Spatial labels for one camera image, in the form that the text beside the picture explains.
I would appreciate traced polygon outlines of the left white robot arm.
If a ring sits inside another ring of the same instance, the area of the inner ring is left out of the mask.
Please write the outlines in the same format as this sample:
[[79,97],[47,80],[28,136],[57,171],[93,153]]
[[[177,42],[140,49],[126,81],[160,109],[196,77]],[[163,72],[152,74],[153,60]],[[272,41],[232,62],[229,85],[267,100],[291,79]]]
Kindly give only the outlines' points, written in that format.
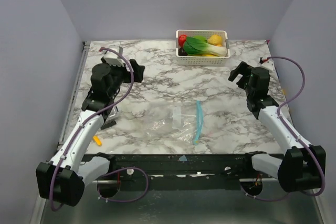
[[83,157],[96,132],[104,126],[115,108],[115,96],[121,85],[142,82],[144,70],[145,67],[134,59],[120,65],[102,60],[93,67],[91,88],[73,131],[51,160],[41,162],[36,168],[41,198],[75,206],[87,185],[97,178],[112,179],[116,175],[115,156],[97,153],[85,162]]

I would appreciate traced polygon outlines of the yellow toy lemon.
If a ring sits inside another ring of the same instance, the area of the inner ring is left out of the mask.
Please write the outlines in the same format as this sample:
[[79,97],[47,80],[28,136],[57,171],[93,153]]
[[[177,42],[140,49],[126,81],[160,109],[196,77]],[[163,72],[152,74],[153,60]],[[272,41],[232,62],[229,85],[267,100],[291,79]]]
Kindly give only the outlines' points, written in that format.
[[222,46],[223,39],[220,35],[212,35],[207,42],[214,46]]

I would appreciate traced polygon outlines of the yellow toy star fruit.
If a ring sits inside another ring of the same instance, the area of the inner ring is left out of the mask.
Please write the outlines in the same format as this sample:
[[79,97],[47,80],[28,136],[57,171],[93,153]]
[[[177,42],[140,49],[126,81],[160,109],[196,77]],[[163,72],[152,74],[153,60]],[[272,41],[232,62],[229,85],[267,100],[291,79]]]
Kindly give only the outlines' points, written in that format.
[[213,54],[202,54],[202,57],[218,57],[217,55],[213,55]]

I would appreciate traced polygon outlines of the black comb-like part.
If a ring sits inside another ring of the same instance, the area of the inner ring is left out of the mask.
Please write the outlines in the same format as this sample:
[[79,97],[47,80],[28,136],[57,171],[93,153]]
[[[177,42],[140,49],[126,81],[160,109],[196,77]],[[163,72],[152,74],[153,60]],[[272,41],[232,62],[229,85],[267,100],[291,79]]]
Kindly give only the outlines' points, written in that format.
[[102,127],[100,129],[105,130],[105,129],[108,129],[110,127],[113,127],[114,125],[116,125],[116,121],[115,120],[109,120],[109,121],[104,122],[104,124],[102,125]]

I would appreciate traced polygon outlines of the white perforated plastic basket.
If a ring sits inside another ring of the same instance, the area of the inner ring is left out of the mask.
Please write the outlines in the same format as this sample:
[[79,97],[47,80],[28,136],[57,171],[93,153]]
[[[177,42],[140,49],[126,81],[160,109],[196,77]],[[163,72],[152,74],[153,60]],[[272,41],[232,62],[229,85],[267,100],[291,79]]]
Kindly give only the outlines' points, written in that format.
[[176,60],[184,66],[223,66],[231,57],[223,30],[177,30]]

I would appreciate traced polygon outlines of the yellow marker pen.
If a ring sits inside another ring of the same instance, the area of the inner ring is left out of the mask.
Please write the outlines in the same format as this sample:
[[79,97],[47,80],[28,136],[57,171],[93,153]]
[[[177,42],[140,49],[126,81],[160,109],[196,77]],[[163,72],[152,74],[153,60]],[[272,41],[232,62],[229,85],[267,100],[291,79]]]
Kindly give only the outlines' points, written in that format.
[[100,139],[96,135],[93,137],[93,140],[98,146],[102,146]]

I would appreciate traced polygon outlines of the aluminium frame rail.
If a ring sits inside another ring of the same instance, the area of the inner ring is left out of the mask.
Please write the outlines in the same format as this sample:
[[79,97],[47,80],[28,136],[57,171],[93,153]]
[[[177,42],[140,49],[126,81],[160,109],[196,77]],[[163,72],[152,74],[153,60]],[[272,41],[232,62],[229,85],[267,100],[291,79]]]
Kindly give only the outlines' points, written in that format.
[[82,54],[81,54],[81,58],[80,58],[80,62],[79,62],[79,67],[78,67],[76,79],[75,79],[75,82],[74,82],[72,94],[70,96],[70,102],[69,102],[65,122],[63,124],[61,135],[60,135],[60,138],[59,138],[59,141],[58,141],[58,146],[63,144],[63,142],[65,141],[65,138],[66,138],[68,127],[69,127],[69,124],[71,122],[71,118],[72,118],[72,115],[73,115],[75,101],[76,101],[77,94],[78,94],[78,87],[80,85],[81,77],[82,77],[83,70],[84,70],[84,67],[85,67],[85,62],[87,60],[87,55],[88,55],[88,52],[89,52],[90,44],[91,44],[90,41],[84,41],[83,42],[83,50],[82,50]]

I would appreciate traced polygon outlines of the red toy tomato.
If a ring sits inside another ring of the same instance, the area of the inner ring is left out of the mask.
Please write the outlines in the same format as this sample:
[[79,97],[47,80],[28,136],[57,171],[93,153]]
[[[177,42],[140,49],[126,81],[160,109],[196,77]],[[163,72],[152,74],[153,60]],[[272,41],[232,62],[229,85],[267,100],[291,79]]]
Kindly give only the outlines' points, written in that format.
[[184,35],[184,34],[182,34],[178,37],[178,45],[180,47],[183,47],[184,43],[186,42],[186,38],[187,38],[187,36]]

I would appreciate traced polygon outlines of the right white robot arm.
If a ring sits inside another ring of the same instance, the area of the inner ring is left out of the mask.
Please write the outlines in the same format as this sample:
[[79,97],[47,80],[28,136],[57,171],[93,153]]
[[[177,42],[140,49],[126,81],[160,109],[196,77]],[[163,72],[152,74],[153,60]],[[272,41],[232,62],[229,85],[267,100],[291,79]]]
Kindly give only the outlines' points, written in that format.
[[242,61],[230,72],[229,81],[241,75],[237,86],[246,93],[247,108],[272,134],[284,153],[283,159],[267,153],[248,153],[241,165],[249,178],[259,172],[278,180],[281,188],[291,193],[325,188],[326,153],[322,146],[306,140],[286,119],[281,106],[268,94],[270,73],[263,67],[252,67]]

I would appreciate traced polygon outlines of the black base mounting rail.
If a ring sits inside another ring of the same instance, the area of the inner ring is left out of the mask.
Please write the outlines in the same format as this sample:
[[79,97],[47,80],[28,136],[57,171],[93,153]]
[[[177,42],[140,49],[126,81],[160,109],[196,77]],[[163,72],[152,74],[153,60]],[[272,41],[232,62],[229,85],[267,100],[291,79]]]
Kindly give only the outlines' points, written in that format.
[[240,179],[252,180],[257,171],[246,154],[114,154],[112,168],[136,168],[132,175],[100,176],[98,187],[122,191],[239,190]]

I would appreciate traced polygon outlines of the clear zip top bag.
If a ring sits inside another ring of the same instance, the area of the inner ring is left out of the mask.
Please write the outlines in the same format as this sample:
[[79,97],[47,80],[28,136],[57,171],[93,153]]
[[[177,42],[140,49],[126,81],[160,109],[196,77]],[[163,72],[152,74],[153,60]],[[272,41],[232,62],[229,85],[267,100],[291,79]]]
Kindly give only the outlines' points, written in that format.
[[143,123],[149,139],[170,138],[197,145],[204,124],[202,105],[200,101],[153,103]]

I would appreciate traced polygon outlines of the green toy bok choy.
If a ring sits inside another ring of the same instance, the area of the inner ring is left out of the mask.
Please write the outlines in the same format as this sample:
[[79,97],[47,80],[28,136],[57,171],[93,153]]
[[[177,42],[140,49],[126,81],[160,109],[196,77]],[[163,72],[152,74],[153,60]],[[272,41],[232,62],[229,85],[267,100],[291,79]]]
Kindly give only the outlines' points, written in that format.
[[187,37],[183,49],[189,56],[200,56],[202,54],[213,54],[225,57],[227,50],[224,47],[214,46],[194,37]]

